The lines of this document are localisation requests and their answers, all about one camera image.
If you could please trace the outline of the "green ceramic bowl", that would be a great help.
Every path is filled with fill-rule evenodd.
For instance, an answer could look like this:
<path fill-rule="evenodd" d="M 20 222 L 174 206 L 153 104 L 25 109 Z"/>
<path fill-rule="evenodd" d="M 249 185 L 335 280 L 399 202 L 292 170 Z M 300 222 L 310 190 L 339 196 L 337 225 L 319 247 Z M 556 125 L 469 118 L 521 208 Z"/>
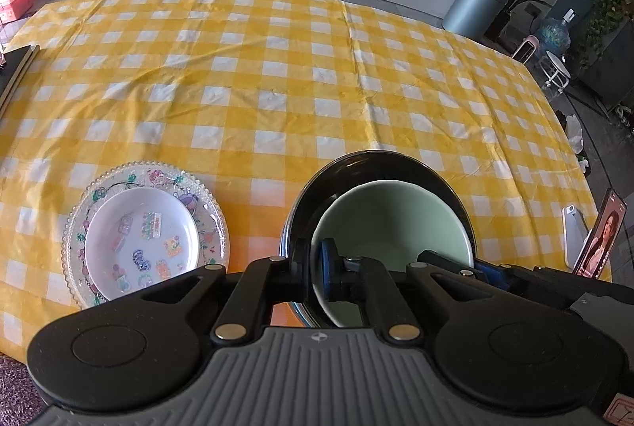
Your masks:
<path fill-rule="evenodd" d="M 375 258 L 394 271 L 426 250 L 474 266 L 472 241 L 457 214 L 434 193 L 405 181 L 372 181 L 338 196 L 311 237 L 313 268 L 326 238 L 343 258 Z"/>

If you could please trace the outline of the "clear glass beaded plate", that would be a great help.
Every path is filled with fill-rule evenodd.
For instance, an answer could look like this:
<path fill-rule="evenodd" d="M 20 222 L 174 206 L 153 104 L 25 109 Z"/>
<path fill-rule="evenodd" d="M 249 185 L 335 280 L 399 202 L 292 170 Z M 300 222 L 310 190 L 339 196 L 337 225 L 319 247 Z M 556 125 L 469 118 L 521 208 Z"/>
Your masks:
<path fill-rule="evenodd" d="M 110 197 L 134 188 L 154 188 L 179 199 L 190 211 L 199 234 L 199 263 L 227 267 L 230 259 L 229 232 L 225 217 L 203 181 L 173 165 L 137 161 L 112 168 L 92 181 L 73 207 L 61 241 L 65 283 L 82 308 L 108 301 L 90 278 L 85 244 L 90 219 Z"/>

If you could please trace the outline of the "blue steel bowl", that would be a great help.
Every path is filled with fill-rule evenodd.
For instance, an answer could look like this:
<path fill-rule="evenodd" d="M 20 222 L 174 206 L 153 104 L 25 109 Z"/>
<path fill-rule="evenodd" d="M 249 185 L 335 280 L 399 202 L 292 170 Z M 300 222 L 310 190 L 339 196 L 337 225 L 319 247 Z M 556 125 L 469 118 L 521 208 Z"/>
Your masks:
<path fill-rule="evenodd" d="M 338 196 L 377 180 L 398 180 L 419 185 L 440 197 L 457 214 L 468 231 L 474 248 L 476 241 L 470 218 L 462 202 L 448 183 L 422 162 L 388 150 L 365 150 L 343 155 L 311 178 L 293 204 L 283 228 L 278 252 L 291 258 L 308 274 L 306 297 L 293 304 L 296 316 L 311 327 L 359 327 L 362 317 L 358 306 L 329 303 L 320 291 L 319 270 L 311 267 L 311 237 L 319 219 Z"/>

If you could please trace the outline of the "small white sticker plate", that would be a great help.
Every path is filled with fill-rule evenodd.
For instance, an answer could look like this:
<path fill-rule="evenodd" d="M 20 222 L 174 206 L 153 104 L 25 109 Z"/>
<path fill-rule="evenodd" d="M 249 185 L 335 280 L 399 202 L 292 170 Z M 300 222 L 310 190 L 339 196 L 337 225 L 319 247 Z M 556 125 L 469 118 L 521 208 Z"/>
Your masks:
<path fill-rule="evenodd" d="M 195 220 L 163 190 L 122 191 L 89 221 L 86 266 L 108 300 L 187 273 L 198 266 L 199 257 Z"/>

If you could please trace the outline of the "orange steel bowl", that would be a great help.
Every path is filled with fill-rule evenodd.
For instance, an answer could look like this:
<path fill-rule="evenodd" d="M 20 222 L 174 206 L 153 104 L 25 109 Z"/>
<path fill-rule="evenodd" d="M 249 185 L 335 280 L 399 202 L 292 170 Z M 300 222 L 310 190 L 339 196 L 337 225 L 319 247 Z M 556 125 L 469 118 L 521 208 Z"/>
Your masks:
<path fill-rule="evenodd" d="M 276 327 L 304 327 L 305 324 L 296 316 L 290 303 L 275 305 L 270 324 Z"/>

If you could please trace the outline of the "white phone stand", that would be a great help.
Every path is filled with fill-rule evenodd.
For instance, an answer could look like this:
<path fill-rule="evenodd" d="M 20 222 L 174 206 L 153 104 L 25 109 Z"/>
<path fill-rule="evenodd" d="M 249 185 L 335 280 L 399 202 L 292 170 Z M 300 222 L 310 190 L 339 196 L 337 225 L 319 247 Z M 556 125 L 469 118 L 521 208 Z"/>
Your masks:
<path fill-rule="evenodd" d="M 564 262 L 569 269 L 574 269 L 586 243 L 589 230 L 582 212 L 575 205 L 567 205 L 562 208 L 562 221 Z"/>

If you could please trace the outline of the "smartphone with picture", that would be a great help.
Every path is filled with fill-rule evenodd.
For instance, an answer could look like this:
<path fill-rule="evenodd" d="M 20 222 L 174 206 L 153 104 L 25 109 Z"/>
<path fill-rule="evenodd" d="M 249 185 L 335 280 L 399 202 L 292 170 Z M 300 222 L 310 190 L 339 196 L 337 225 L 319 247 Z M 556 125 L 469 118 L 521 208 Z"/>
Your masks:
<path fill-rule="evenodd" d="M 628 207 L 613 189 L 609 188 L 602 201 L 598 218 L 582 247 L 573 274 L 599 279 L 609 259 Z"/>

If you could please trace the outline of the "yellow checkered tablecloth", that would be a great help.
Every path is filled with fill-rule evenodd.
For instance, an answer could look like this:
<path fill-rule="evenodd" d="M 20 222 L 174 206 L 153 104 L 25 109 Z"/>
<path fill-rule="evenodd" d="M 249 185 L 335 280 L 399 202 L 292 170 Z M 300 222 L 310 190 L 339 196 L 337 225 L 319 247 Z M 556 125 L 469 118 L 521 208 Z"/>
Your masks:
<path fill-rule="evenodd" d="M 13 38 L 39 46 L 1 120 L 1 350 L 71 313 L 61 234 L 112 167 L 198 175 L 230 267 L 272 253 L 311 176 L 347 152 L 421 160 L 453 187 L 479 255 L 560 268 L 562 209 L 596 198 L 522 64 L 339 0 L 69 0 Z"/>

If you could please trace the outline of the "white round stool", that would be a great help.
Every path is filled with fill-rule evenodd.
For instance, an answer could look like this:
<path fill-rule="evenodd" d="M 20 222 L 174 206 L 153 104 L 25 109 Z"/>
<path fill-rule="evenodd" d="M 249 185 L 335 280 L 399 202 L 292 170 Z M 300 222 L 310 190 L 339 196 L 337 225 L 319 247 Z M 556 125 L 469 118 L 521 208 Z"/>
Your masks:
<path fill-rule="evenodd" d="M 572 78 L 563 60 L 547 50 L 545 55 L 539 58 L 539 70 L 545 77 L 542 89 L 547 96 L 561 96 Z"/>

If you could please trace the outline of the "pink small stand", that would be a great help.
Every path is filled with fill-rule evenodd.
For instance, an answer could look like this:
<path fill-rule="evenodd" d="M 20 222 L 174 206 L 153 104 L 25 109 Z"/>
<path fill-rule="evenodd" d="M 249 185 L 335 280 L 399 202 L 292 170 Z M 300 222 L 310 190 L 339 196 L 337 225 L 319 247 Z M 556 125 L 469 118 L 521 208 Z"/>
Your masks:
<path fill-rule="evenodd" d="M 535 35 L 530 34 L 517 47 L 513 53 L 512 59 L 526 64 L 539 49 L 539 39 Z"/>

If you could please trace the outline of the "blue water jug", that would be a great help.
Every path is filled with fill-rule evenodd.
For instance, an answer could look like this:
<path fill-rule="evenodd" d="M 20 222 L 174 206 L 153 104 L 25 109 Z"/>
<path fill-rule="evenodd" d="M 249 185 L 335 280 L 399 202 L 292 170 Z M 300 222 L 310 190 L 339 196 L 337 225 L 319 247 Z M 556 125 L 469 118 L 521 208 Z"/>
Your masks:
<path fill-rule="evenodd" d="M 548 52 L 562 57 L 569 50 L 569 24 L 575 17 L 575 11 L 570 8 L 562 17 L 547 17 L 539 25 L 535 37 L 539 40 L 536 55 L 540 58 Z"/>

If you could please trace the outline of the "grey metal trash can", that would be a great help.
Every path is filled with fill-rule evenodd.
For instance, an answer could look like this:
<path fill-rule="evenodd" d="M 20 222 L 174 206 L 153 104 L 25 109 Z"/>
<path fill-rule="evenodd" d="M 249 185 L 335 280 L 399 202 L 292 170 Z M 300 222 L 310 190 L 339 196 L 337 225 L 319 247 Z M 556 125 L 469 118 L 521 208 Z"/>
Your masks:
<path fill-rule="evenodd" d="M 501 12 L 507 0 L 454 0 L 443 18 L 443 28 L 478 41 Z"/>

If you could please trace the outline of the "black notebook with pen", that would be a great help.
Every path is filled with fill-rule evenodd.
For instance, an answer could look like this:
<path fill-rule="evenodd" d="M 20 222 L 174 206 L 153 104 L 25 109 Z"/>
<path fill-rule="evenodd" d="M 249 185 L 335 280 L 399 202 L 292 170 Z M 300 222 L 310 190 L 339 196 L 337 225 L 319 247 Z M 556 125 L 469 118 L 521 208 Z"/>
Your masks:
<path fill-rule="evenodd" d="M 6 63 L 1 67 L 0 116 L 3 116 L 6 111 L 15 90 L 29 70 L 39 49 L 40 47 L 38 45 L 29 44 L 4 54 Z"/>

